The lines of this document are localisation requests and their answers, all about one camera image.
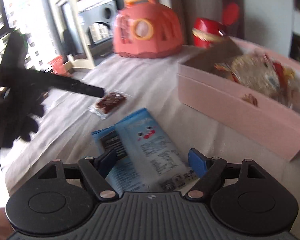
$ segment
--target cardboard box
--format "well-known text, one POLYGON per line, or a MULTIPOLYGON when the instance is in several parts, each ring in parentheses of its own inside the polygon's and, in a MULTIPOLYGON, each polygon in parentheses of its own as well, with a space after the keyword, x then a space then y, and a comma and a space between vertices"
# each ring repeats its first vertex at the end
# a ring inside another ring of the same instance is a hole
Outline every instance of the cardboard box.
POLYGON ((215 63, 254 50, 266 53, 300 75, 300 64, 292 59, 247 41, 226 39, 179 65, 179 100, 291 160, 300 150, 300 114, 261 93, 213 74, 215 63), (247 94, 257 99, 257 107, 242 100, 247 94))

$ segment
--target window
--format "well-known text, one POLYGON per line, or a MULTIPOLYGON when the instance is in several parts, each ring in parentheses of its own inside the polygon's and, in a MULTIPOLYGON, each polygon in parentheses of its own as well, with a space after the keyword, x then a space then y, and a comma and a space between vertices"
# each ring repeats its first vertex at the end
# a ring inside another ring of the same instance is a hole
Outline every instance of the window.
POLYGON ((0 25, 3 25, 4 23, 3 23, 3 18, 1 17, 0 18, 0 25))
POLYGON ((27 64, 28 62, 30 62, 31 61, 31 57, 29 56, 29 57, 27 57, 26 59, 25 59, 25 63, 27 64))
POLYGON ((7 42, 8 42, 8 40, 9 40, 9 36, 5 36, 5 37, 2 39, 3 44, 6 45, 7 42))
POLYGON ((0 57, 1 57, 1 58, 3 57, 4 50, 0 52, 0 57))

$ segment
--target red basket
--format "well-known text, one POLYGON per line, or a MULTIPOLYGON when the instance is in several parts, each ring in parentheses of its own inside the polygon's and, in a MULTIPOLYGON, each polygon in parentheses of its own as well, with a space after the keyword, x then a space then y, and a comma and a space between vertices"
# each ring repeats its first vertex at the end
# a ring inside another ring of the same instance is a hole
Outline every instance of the red basket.
POLYGON ((48 62, 49 65, 53 67, 54 73, 57 75, 68 76, 69 73, 66 71, 63 66, 62 56, 55 57, 52 61, 48 62))

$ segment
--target metal screw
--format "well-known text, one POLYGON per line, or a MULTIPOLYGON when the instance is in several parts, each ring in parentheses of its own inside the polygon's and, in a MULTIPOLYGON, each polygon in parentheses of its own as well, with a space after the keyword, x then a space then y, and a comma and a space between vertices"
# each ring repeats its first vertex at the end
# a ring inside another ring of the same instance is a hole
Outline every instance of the metal screw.
POLYGON ((203 192, 200 190, 191 190, 188 192, 190 198, 201 198, 203 197, 203 192))
POLYGON ((112 190, 104 190, 100 192, 100 197, 102 198, 113 198, 115 196, 115 192, 112 190))

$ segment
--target white tablecloth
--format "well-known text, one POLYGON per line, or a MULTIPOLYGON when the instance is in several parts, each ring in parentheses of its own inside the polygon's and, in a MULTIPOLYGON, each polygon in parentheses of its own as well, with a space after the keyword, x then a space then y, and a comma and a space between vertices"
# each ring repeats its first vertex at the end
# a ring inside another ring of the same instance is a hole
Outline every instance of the white tablecloth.
POLYGON ((282 183, 298 200, 299 215, 292 233, 300 238, 300 153, 288 162, 233 129, 183 105, 177 93, 177 62, 198 48, 164 59, 123 58, 114 55, 83 79, 84 82, 120 90, 131 97, 106 120, 89 112, 95 98, 65 92, 41 119, 31 143, 17 142, 5 158, 5 181, 12 194, 52 159, 75 163, 83 156, 97 155, 91 132, 115 124, 129 113, 146 107, 167 132, 184 161, 194 147, 208 157, 231 163, 251 158, 282 183))

